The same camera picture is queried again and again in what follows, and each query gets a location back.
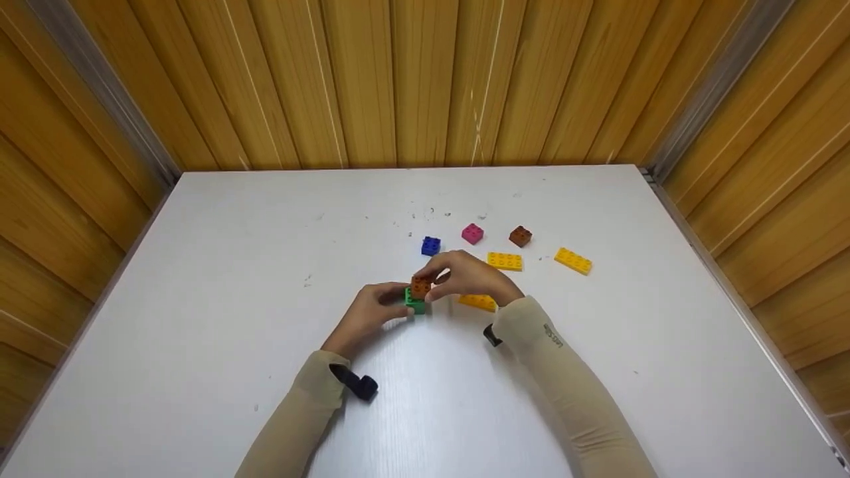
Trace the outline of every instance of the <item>hand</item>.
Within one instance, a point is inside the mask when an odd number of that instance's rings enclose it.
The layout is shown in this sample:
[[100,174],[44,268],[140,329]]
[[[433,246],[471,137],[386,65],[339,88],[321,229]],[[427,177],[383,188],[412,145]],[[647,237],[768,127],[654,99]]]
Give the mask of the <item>hand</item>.
[[[446,269],[449,272],[439,276]],[[437,284],[425,296],[426,302],[434,302],[450,293],[481,293],[491,296],[499,307],[504,307],[525,297],[519,287],[497,268],[466,251],[439,253],[413,276]]]
[[413,314],[413,309],[403,304],[391,305],[405,297],[409,285],[384,282],[363,286],[321,349],[351,360],[363,340],[381,330],[384,322]]

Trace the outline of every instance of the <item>wood grain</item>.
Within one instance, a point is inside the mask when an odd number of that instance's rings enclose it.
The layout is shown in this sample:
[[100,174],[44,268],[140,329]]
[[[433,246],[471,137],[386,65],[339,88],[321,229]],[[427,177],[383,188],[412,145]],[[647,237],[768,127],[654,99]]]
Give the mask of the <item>wood grain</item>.
[[181,0],[180,8],[251,164],[258,169],[299,169],[248,4]]
[[493,164],[537,164],[591,6],[590,0],[528,1]]
[[460,2],[446,165],[492,164],[524,15],[525,0]]
[[178,166],[218,170],[127,0],[70,3]]
[[850,149],[845,149],[721,254],[717,264],[753,306],[848,246]]
[[850,350],[850,248],[752,312],[795,369]]
[[0,444],[10,445],[53,370],[0,344]]
[[0,28],[148,208],[155,208],[162,199],[162,188],[156,183],[148,166],[138,158],[121,129],[32,14],[25,0],[0,3]]
[[620,149],[649,102],[679,43],[700,10],[701,1],[661,0],[605,121],[587,152],[585,163],[621,162]]
[[825,413],[850,410],[850,351],[819,361],[797,374]]
[[797,2],[677,165],[665,189],[694,211],[850,37],[850,0]]
[[56,367],[68,347],[14,319],[0,309],[0,344],[6,344],[21,352]]
[[0,239],[0,310],[68,345],[91,308],[77,291]]
[[0,135],[0,236],[95,301],[123,252]]
[[347,168],[319,1],[252,0],[251,9],[302,166]]
[[620,149],[620,162],[649,164],[660,142],[749,10],[751,0],[703,2]]
[[247,154],[179,6],[161,0],[129,2],[218,165],[229,171],[248,169]]
[[596,138],[658,0],[595,2],[540,164],[580,164]]
[[845,43],[688,217],[716,257],[850,140]]
[[130,184],[0,33],[0,131],[124,250],[150,217]]
[[458,0],[391,0],[401,168],[445,163]]
[[353,168],[393,168],[397,162],[389,4],[325,0],[321,5],[348,161]]

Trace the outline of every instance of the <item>blue lego brick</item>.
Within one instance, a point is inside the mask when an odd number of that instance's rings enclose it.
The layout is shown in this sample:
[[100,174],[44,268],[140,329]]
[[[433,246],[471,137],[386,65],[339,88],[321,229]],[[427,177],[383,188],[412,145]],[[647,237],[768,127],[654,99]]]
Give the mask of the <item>blue lego brick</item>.
[[405,289],[405,305],[413,309],[413,314],[416,316],[421,316],[425,313],[425,301],[412,298],[410,287]]
[[422,253],[427,256],[433,256],[434,254],[439,252],[439,238],[425,236],[422,239]]

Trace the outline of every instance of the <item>person's left hand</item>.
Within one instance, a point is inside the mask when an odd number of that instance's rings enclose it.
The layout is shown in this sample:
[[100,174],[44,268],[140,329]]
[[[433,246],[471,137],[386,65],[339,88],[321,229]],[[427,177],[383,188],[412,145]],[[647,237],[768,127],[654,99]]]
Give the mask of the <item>person's left hand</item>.
[[405,282],[363,286],[321,349],[351,360],[364,339],[381,330],[384,322],[413,313],[413,309],[403,304],[392,305],[405,297],[408,286]]

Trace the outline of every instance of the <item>beige arm sleeve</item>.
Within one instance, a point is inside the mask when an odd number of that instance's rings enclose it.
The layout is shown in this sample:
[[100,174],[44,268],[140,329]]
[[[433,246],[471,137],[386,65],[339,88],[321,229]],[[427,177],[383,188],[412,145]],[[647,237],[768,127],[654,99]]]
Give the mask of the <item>beige arm sleeve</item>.
[[343,404],[343,384],[329,364],[351,363],[317,350],[301,367],[292,388],[257,435],[236,478],[299,478],[319,445],[331,415]]
[[585,478],[655,476],[629,424],[590,367],[531,297],[499,310],[493,333],[528,370],[564,423]]

